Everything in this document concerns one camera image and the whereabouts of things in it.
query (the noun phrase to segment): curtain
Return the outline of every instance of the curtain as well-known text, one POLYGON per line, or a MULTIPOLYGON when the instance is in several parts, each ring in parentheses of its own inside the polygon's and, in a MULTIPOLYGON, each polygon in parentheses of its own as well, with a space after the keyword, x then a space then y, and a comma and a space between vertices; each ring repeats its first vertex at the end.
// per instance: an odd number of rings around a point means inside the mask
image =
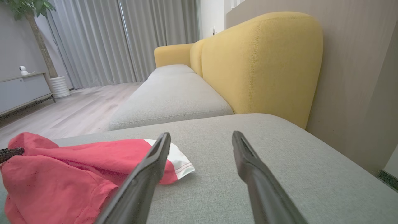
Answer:
POLYGON ((195 1, 120 0, 120 5, 138 80, 146 80, 156 68, 156 47, 199 40, 195 1))
POLYGON ((51 3, 49 25, 74 88, 144 81, 156 47, 199 40, 196 1, 51 3))

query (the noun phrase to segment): yellow armrest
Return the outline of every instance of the yellow armrest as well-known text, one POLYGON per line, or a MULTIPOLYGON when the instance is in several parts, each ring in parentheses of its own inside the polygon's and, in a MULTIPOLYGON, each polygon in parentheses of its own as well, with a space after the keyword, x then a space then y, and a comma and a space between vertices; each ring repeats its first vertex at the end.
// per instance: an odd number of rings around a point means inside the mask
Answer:
POLYGON ((155 49, 156 67, 158 68, 165 65, 191 66, 189 54, 192 45, 193 43, 187 43, 157 47, 155 49))

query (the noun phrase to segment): white wall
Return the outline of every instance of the white wall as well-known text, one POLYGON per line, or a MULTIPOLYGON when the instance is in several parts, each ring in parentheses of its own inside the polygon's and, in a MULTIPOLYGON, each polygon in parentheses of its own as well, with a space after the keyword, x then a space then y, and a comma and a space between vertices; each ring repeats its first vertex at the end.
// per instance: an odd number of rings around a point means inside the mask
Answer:
POLYGON ((394 177, 398 178, 398 145, 392 153, 384 170, 394 177))
POLYGON ((216 33, 224 30, 224 0, 200 0, 202 38, 211 37, 210 28, 216 33))

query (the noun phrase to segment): floor baseboard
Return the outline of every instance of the floor baseboard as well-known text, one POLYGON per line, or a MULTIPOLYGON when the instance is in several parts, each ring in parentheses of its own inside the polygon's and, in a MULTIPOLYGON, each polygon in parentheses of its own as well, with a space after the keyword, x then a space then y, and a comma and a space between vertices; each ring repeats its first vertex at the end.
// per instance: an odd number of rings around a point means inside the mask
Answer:
POLYGON ((398 179, 388 172, 382 170, 377 176, 380 180, 384 181, 386 184, 390 185, 390 187, 394 188, 398 191, 398 179))

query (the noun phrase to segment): gray cabinet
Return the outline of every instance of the gray cabinet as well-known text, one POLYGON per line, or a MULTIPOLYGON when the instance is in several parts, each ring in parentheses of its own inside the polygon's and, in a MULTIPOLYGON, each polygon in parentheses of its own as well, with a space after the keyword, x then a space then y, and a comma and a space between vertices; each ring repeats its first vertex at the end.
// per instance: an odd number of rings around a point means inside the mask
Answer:
POLYGON ((0 80, 0 115, 50 96, 44 73, 0 80))

